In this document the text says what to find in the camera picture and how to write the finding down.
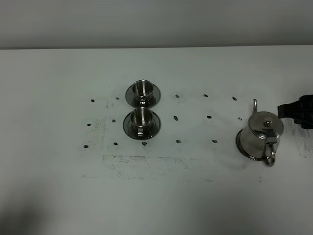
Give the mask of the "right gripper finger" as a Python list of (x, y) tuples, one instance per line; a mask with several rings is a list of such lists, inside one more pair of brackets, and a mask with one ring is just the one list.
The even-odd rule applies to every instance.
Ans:
[(298, 101), (277, 107), (279, 118), (291, 118), (302, 129), (313, 128), (313, 95), (303, 95)]

